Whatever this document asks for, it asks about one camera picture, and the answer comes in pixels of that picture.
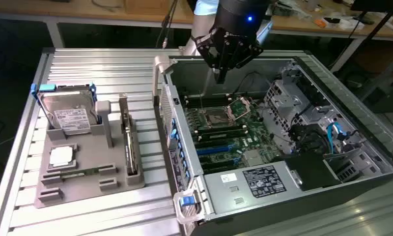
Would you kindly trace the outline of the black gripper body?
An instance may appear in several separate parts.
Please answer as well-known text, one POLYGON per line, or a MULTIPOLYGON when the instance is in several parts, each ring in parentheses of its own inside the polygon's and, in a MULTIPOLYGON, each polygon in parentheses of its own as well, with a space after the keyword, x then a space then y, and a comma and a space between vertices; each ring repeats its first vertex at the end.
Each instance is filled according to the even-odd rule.
POLYGON ((269 5, 269 0, 219 0, 214 28, 254 39, 269 5))

